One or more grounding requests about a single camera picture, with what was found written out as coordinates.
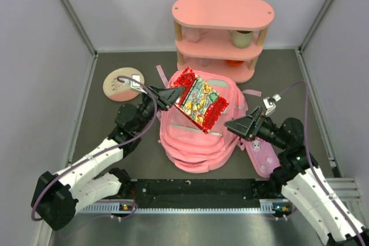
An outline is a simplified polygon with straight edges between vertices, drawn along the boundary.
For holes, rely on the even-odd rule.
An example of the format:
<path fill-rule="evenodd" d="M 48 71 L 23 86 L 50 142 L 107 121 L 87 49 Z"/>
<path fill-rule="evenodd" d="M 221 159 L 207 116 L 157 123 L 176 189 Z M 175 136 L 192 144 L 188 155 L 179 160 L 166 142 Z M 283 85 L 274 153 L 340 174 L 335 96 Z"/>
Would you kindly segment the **red comic book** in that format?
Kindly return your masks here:
<path fill-rule="evenodd" d="M 171 88 L 183 88 L 175 107 L 207 134 L 229 106 L 229 102 L 190 67 L 185 68 Z"/>

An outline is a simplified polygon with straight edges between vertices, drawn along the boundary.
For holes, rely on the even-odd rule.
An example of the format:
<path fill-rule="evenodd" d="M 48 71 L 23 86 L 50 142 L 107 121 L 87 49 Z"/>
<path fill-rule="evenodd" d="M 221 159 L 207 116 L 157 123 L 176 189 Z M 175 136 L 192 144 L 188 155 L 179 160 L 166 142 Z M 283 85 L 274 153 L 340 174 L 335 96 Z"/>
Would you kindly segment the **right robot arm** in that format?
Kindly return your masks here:
<path fill-rule="evenodd" d="M 288 118 L 280 127 L 261 107 L 225 122 L 228 131 L 246 141 L 257 138 L 281 149 L 279 166 L 268 180 L 270 193 L 288 199 L 314 228 L 323 245 L 368 245 L 368 228 L 343 204 L 310 154 L 303 123 Z"/>

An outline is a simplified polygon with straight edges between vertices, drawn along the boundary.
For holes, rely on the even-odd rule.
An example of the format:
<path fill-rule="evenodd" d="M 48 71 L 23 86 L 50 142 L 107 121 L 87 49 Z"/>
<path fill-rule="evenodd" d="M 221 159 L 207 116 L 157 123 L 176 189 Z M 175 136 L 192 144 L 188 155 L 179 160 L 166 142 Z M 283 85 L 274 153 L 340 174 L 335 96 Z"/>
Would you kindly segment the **purple pencil case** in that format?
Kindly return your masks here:
<path fill-rule="evenodd" d="M 263 139 L 257 138 L 253 141 L 246 141 L 245 149 L 256 173 L 264 179 L 268 179 L 274 169 L 280 166 L 273 146 Z"/>

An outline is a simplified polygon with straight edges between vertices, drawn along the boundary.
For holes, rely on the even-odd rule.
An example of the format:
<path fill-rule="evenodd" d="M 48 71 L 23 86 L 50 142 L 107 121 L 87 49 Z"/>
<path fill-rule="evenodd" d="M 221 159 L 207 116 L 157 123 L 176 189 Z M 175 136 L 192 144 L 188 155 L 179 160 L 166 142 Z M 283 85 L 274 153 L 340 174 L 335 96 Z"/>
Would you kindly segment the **pink student backpack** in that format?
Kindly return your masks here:
<path fill-rule="evenodd" d="M 170 79 L 161 66 L 156 67 L 165 88 L 171 88 L 182 71 L 177 71 Z M 227 130 L 224 123 L 245 116 L 248 105 L 246 94 L 261 96 L 252 89 L 240 90 L 237 84 L 221 75 L 194 70 L 218 91 L 229 106 L 209 133 L 203 133 L 176 107 L 157 113 L 160 121 L 160 143 L 167 157 L 181 170 L 190 173 L 206 173 L 223 166 L 236 147 L 245 149 L 245 140 Z"/>

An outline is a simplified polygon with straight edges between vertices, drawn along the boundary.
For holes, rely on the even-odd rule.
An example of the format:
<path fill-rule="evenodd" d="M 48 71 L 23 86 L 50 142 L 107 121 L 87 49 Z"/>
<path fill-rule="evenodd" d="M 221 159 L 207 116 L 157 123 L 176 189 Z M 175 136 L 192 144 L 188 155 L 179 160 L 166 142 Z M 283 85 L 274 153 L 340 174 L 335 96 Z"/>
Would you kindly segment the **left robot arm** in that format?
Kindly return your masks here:
<path fill-rule="evenodd" d="M 108 196 L 128 196 L 131 185 L 125 171 L 103 176 L 100 173 L 132 153 L 151 128 L 157 112 L 169 110 L 184 90 L 150 85 L 138 106 L 122 105 L 115 128 L 98 147 L 67 168 L 44 172 L 38 178 L 31 201 L 32 220 L 44 221 L 52 230 L 60 230 L 83 208 Z"/>

